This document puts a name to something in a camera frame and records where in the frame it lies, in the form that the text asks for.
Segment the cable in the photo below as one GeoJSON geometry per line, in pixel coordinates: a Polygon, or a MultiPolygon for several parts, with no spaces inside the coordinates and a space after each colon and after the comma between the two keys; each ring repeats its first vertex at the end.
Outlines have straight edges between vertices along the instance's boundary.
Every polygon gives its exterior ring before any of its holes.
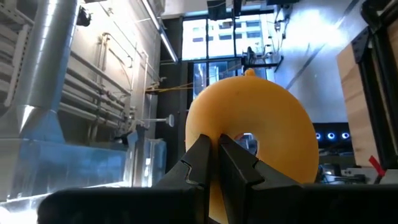
{"type": "MultiPolygon", "coordinates": [[[[225,73],[228,73],[228,72],[231,72],[231,71],[235,70],[235,68],[239,68],[240,66],[241,65],[235,65],[235,66],[233,66],[233,67],[231,67],[231,68],[229,68],[229,69],[227,69],[227,70],[225,70],[223,72],[220,72],[217,75],[224,75],[225,73]]],[[[210,78],[213,78],[213,77],[216,77],[217,75],[209,76],[208,78],[206,78],[206,80],[208,80],[210,78]]],[[[189,85],[192,85],[192,84],[193,84],[193,82],[190,82],[190,83],[179,85],[179,86],[175,86],[175,87],[172,87],[172,88],[160,88],[160,89],[157,89],[157,91],[164,92],[164,91],[170,91],[170,90],[179,90],[181,87],[185,87],[185,88],[182,88],[182,90],[186,90],[187,89],[186,87],[189,86],[189,85]]]]}
{"type": "Polygon", "coordinates": [[[223,3],[218,4],[218,5],[215,5],[215,6],[208,6],[207,8],[208,8],[208,9],[211,9],[211,8],[214,8],[214,7],[222,6],[222,5],[224,5],[224,4],[226,4],[226,2],[223,2],[223,3]]]}

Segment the metal rod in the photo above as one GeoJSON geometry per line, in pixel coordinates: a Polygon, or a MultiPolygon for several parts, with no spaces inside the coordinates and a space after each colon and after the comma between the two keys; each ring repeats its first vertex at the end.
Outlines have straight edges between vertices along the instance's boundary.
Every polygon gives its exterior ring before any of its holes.
{"type": "MultiPolygon", "coordinates": [[[[103,11],[106,13],[106,15],[108,15],[109,18],[111,18],[111,12],[107,11],[107,10],[105,9],[105,7],[104,7],[101,3],[99,3],[99,4],[100,4],[100,6],[102,7],[103,11]]],[[[124,31],[119,27],[118,23],[117,23],[115,20],[113,20],[112,18],[111,18],[111,20],[113,21],[113,24],[116,26],[116,28],[118,28],[118,30],[120,31],[120,33],[122,33],[122,35],[123,35],[124,38],[127,40],[127,42],[129,42],[130,46],[138,53],[138,55],[140,56],[140,58],[144,58],[144,57],[142,56],[141,52],[138,51],[136,45],[132,44],[132,42],[131,42],[130,39],[127,37],[127,35],[124,33],[124,31]]],[[[144,55],[145,55],[146,57],[149,57],[148,53],[147,53],[144,49],[142,49],[142,53],[144,53],[144,55]]],[[[158,79],[158,81],[160,81],[160,77],[159,77],[158,72],[156,72],[156,71],[154,70],[154,68],[153,68],[151,65],[149,65],[149,68],[155,73],[156,78],[158,79]]]]}
{"type": "Polygon", "coordinates": [[[81,86],[78,83],[75,83],[74,81],[71,81],[68,77],[65,79],[65,84],[70,86],[70,87],[72,87],[72,88],[74,88],[74,89],[76,89],[76,90],[78,90],[78,91],[80,91],[80,92],[82,92],[83,94],[86,94],[89,97],[101,100],[102,102],[106,103],[107,105],[112,106],[113,108],[115,108],[117,110],[122,111],[124,109],[123,106],[119,105],[115,101],[107,99],[107,98],[101,96],[99,93],[97,93],[97,92],[95,92],[95,91],[93,91],[93,90],[91,90],[91,89],[89,89],[87,87],[81,86]]]}
{"type": "Polygon", "coordinates": [[[391,5],[380,15],[383,25],[389,27],[398,18],[398,1],[393,1],[391,5]]]}
{"type": "Polygon", "coordinates": [[[83,75],[80,75],[78,72],[74,71],[72,68],[68,68],[67,69],[67,73],[71,77],[76,78],[77,80],[79,80],[82,83],[88,85],[90,88],[93,88],[94,90],[101,91],[103,89],[96,82],[84,77],[83,75]]]}
{"type": "MultiPolygon", "coordinates": [[[[398,69],[386,28],[383,27],[373,34],[372,45],[375,53],[374,56],[378,63],[377,67],[379,69],[382,91],[386,99],[385,104],[388,111],[389,124],[392,129],[392,140],[398,144],[398,69]]],[[[386,153],[389,161],[397,157],[394,148],[385,149],[384,153],[386,153]]]]}
{"type": "Polygon", "coordinates": [[[145,98],[146,98],[146,90],[147,90],[147,77],[148,77],[148,59],[146,58],[146,62],[145,62],[145,72],[144,72],[144,88],[142,90],[142,111],[141,111],[141,119],[144,119],[144,110],[145,110],[145,98]]]}
{"type": "Polygon", "coordinates": [[[394,151],[394,146],[392,144],[370,49],[365,50],[362,60],[358,63],[358,67],[366,104],[368,105],[369,119],[372,125],[379,161],[382,167],[386,168],[387,161],[391,158],[391,152],[394,151]]]}
{"type": "MultiPolygon", "coordinates": [[[[80,104],[82,106],[85,106],[85,107],[87,107],[87,108],[89,108],[91,110],[97,110],[98,109],[98,107],[94,103],[89,102],[87,100],[84,100],[83,98],[80,98],[79,96],[74,95],[73,93],[70,93],[70,92],[67,92],[67,91],[63,91],[62,92],[62,96],[64,96],[65,98],[67,98],[67,99],[69,99],[69,100],[71,100],[71,101],[73,101],[75,103],[78,103],[78,104],[80,104]]],[[[109,110],[106,110],[104,108],[100,108],[99,112],[103,113],[103,114],[106,114],[107,116],[109,116],[112,119],[117,119],[119,121],[124,121],[124,119],[121,116],[119,116],[116,113],[113,113],[113,112],[111,112],[109,110]]]]}
{"type": "Polygon", "coordinates": [[[165,122],[166,118],[157,118],[157,119],[141,119],[141,121],[153,121],[153,122],[165,122]]]}
{"type": "Polygon", "coordinates": [[[82,63],[84,66],[88,67],[90,70],[94,71],[97,75],[105,79],[106,81],[110,82],[110,84],[114,85],[116,88],[118,88],[123,94],[129,95],[130,93],[123,88],[120,84],[115,82],[112,78],[110,78],[107,74],[105,74],[103,71],[101,71],[97,66],[93,65],[92,63],[86,61],[84,58],[76,54],[76,52],[70,52],[70,55],[82,63]]]}
{"type": "Polygon", "coordinates": [[[124,51],[124,53],[126,53],[127,57],[130,58],[132,62],[132,56],[129,54],[129,52],[127,52],[126,49],[122,47],[122,45],[118,42],[118,40],[116,40],[116,38],[114,38],[112,34],[110,34],[109,32],[105,32],[102,35],[104,35],[105,37],[111,37],[115,41],[115,43],[124,51]]]}
{"type": "MultiPolygon", "coordinates": [[[[89,113],[87,111],[83,111],[83,110],[78,109],[76,107],[67,105],[65,103],[60,103],[59,109],[62,110],[62,111],[65,111],[67,113],[79,116],[81,118],[85,118],[85,119],[90,120],[90,121],[94,121],[96,119],[96,116],[94,114],[89,113]]],[[[103,124],[103,125],[106,125],[106,126],[109,126],[109,127],[112,127],[112,128],[117,128],[118,127],[118,124],[116,124],[115,122],[108,121],[108,120],[106,120],[104,118],[99,118],[99,121],[100,121],[100,124],[103,124]]]]}

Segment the window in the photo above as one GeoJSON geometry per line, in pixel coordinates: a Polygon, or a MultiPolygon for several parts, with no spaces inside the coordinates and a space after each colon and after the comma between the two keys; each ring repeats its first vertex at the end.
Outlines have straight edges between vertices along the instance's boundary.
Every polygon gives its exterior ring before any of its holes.
{"type": "Polygon", "coordinates": [[[258,38],[261,37],[260,32],[248,32],[248,38],[258,38]]]}
{"type": "Polygon", "coordinates": [[[259,27],[260,21],[246,21],[246,27],[259,27]]]}
{"type": "Polygon", "coordinates": [[[193,99],[195,99],[206,86],[206,63],[193,64],[193,99]]]}
{"type": "Polygon", "coordinates": [[[196,37],[192,39],[193,42],[202,42],[203,41],[203,37],[196,37]]]}
{"type": "Polygon", "coordinates": [[[182,60],[206,58],[206,19],[184,21],[182,26],[182,60]]]}
{"type": "Polygon", "coordinates": [[[232,35],[220,35],[220,40],[232,40],[232,35]]]}
{"type": "Polygon", "coordinates": [[[232,19],[223,19],[218,21],[208,20],[209,26],[214,26],[214,30],[209,30],[209,37],[214,37],[209,41],[209,58],[229,57],[234,55],[233,29],[219,29],[222,27],[231,28],[232,19]]]}
{"type": "Polygon", "coordinates": [[[209,85],[222,80],[235,76],[235,70],[228,70],[227,62],[211,62],[209,63],[209,85]]]}

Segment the wall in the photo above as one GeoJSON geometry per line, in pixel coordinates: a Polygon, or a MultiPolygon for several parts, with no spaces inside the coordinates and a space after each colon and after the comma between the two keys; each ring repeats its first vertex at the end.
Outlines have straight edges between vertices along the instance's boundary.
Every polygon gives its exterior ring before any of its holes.
{"type": "Polygon", "coordinates": [[[170,18],[184,15],[188,12],[206,11],[206,0],[166,0],[162,17],[170,18]]]}
{"type": "MultiPolygon", "coordinates": [[[[164,20],[166,33],[178,58],[182,56],[182,18],[164,20]]],[[[161,60],[170,60],[166,49],[162,46],[161,60]]],[[[188,63],[180,62],[177,65],[167,64],[160,66],[160,76],[166,79],[160,88],[171,88],[184,85],[188,82],[188,63]]],[[[156,126],[156,138],[162,138],[167,144],[166,172],[185,153],[185,121],[187,110],[187,91],[164,91],[158,95],[157,117],[165,118],[174,115],[175,125],[170,127],[165,123],[156,126]]]]}
{"type": "Polygon", "coordinates": [[[361,1],[301,0],[294,5],[274,74],[304,105],[313,122],[347,122],[336,56],[366,26],[361,1]]]}
{"type": "MultiPolygon", "coordinates": [[[[37,1],[33,0],[19,0],[19,10],[23,13],[34,16],[34,6],[37,1]]],[[[126,49],[126,51],[134,59],[132,68],[124,68],[115,55],[121,58],[121,61],[128,64],[130,61],[127,55],[123,53],[121,48],[114,40],[109,41],[109,48],[111,51],[107,53],[106,70],[104,71],[113,80],[118,82],[126,89],[132,88],[131,102],[137,108],[136,118],[153,118],[156,112],[157,97],[144,96],[145,86],[149,86],[153,80],[157,80],[159,72],[160,61],[160,36],[156,31],[153,23],[149,20],[145,7],[141,1],[106,1],[102,2],[106,10],[112,9],[114,16],[109,18],[103,8],[98,3],[85,4],[92,13],[92,22],[88,27],[77,27],[75,36],[73,38],[72,50],[78,55],[82,56],[89,62],[97,65],[99,54],[99,37],[102,33],[109,32],[115,39],[126,49]],[[123,29],[125,35],[114,25],[113,21],[118,23],[118,26],[123,29]]],[[[74,58],[70,58],[68,66],[78,73],[96,80],[96,74],[77,62],[74,58]]],[[[106,81],[103,85],[113,91],[115,95],[123,98],[118,93],[115,87],[111,86],[106,81]]],[[[87,96],[65,86],[64,89],[74,91],[80,96],[87,98],[87,96]]],[[[75,144],[85,144],[87,142],[87,132],[90,122],[77,118],[74,115],[59,112],[60,123],[64,130],[64,135],[68,142],[75,144]]],[[[149,124],[149,131],[146,133],[148,138],[154,138],[155,125],[149,124]]],[[[101,136],[99,141],[107,141],[114,130],[109,128],[101,128],[99,130],[101,136]]]]}

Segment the blue light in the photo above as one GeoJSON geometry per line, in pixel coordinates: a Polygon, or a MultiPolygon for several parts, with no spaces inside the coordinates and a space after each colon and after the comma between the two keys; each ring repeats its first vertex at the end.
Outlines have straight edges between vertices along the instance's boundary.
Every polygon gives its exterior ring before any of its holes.
{"type": "Polygon", "coordinates": [[[343,134],[341,134],[341,137],[343,139],[348,139],[349,138],[349,134],[348,133],[343,133],[343,134]]]}
{"type": "Polygon", "coordinates": [[[334,133],[329,133],[328,134],[328,139],[332,140],[336,137],[336,135],[334,133]]]}

